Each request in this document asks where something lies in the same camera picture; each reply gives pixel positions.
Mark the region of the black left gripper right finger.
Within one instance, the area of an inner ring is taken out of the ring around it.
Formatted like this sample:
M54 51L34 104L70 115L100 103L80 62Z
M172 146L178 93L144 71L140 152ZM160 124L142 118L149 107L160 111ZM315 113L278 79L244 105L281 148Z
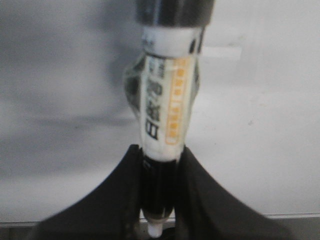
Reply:
M188 147L177 166L174 192L177 240L291 240L291 231L224 189Z

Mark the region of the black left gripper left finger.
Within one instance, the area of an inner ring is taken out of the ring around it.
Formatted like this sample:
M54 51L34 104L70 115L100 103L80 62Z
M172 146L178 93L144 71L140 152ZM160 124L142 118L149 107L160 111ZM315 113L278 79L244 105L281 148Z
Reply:
M142 151L132 144L98 187L77 203L38 223L26 239L138 239L141 169Z

